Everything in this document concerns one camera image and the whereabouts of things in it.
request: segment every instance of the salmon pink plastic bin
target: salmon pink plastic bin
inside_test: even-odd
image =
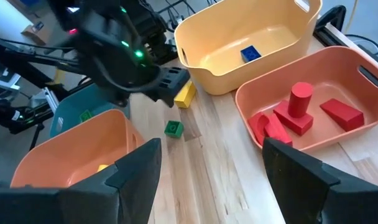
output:
[[[181,63],[212,95],[306,55],[321,0],[223,0],[185,19],[175,31]],[[244,63],[241,50],[253,45],[261,57]]]
[[[109,110],[31,150],[18,165],[11,187],[69,187],[143,143],[122,111]]]
[[[363,134],[378,124],[378,68],[352,49],[328,47],[255,78],[238,89],[237,107],[258,147],[262,148],[247,120],[260,111],[273,113],[278,103],[289,98],[291,87],[297,82],[313,85],[307,110],[313,116],[313,126],[303,136],[286,128],[294,148],[318,149]],[[362,111],[365,125],[348,132],[339,127],[320,108],[332,98]]]

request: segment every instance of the teal plastic bin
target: teal plastic bin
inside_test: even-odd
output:
[[[53,116],[50,136],[53,138],[87,119],[111,109],[122,110],[126,117],[130,118],[129,104],[125,108],[120,108],[107,102],[100,89],[92,84],[60,102]]]

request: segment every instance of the red wooden block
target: red wooden block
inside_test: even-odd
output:
[[[264,143],[264,128],[269,123],[268,117],[263,112],[258,112],[247,121],[256,136],[258,143],[262,146]]]
[[[307,113],[313,87],[309,83],[298,82],[292,89],[288,102],[288,114],[293,118],[301,118]]]
[[[364,125],[363,112],[352,106],[346,105],[336,99],[331,99],[320,105],[320,108],[328,114],[345,131],[352,131]]]
[[[277,118],[276,114],[268,116],[269,123],[265,126],[266,134],[274,139],[284,142],[290,146],[293,146],[293,140],[284,129],[282,123]]]
[[[293,118],[288,114],[287,109],[288,101],[283,100],[274,109],[274,113],[282,124],[286,125],[286,127],[290,128],[297,135],[302,136],[312,127],[313,117],[305,114],[301,118]]]

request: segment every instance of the red cylinder block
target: red cylinder block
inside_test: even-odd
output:
[[[293,118],[302,118],[306,115],[313,87],[309,83],[298,82],[291,89],[288,102],[288,114]]]

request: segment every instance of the blue lego block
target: blue lego block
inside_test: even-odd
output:
[[[256,50],[256,48],[253,45],[241,50],[240,53],[241,57],[243,58],[243,61],[246,63],[261,57],[261,54]]]

